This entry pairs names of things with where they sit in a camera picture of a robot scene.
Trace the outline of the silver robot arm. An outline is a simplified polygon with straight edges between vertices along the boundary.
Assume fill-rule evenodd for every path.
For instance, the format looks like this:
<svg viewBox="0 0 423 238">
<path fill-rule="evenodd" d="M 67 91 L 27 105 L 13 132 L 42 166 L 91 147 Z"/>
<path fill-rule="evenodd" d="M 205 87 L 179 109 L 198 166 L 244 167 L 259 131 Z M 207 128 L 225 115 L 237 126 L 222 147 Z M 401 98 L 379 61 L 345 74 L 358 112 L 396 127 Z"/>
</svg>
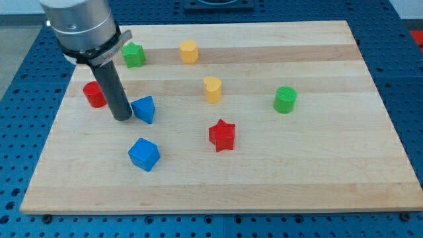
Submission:
<svg viewBox="0 0 423 238">
<path fill-rule="evenodd" d="M 66 60 L 89 66 L 114 119 L 129 119 L 132 108 L 112 60 L 132 32 L 120 30 L 107 0 L 40 0 L 40 4 Z"/>
</svg>

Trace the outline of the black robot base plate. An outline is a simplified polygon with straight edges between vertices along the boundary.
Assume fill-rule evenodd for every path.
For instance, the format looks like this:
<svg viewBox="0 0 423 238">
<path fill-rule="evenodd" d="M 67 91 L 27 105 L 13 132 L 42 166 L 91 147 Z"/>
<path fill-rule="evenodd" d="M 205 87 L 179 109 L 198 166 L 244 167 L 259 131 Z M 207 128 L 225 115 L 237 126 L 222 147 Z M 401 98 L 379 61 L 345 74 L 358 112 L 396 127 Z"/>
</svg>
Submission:
<svg viewBox="0 0 423 238">
<path fill-rule="evenodd" d="M 253 10 L 254 0 L 184 0 L 183 6 L 188 12 Z"/>
</svg>

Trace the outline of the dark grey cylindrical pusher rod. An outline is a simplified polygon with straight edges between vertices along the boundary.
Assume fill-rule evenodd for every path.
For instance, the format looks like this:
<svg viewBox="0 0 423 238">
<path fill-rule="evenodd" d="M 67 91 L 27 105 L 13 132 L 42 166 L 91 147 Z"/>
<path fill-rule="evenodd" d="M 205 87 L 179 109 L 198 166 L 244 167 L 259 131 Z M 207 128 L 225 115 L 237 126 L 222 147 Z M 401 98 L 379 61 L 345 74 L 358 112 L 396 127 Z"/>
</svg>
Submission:
<svg viewBox="0 0 423 238">
<path fill-rule="evenodd" d="M 100 86 L 113 118 L 117 121 L 128 120 L 132 116 L 132 108 L 113 61 L 103 66 L 90 66 L 90 69 Z"/>
</svg>

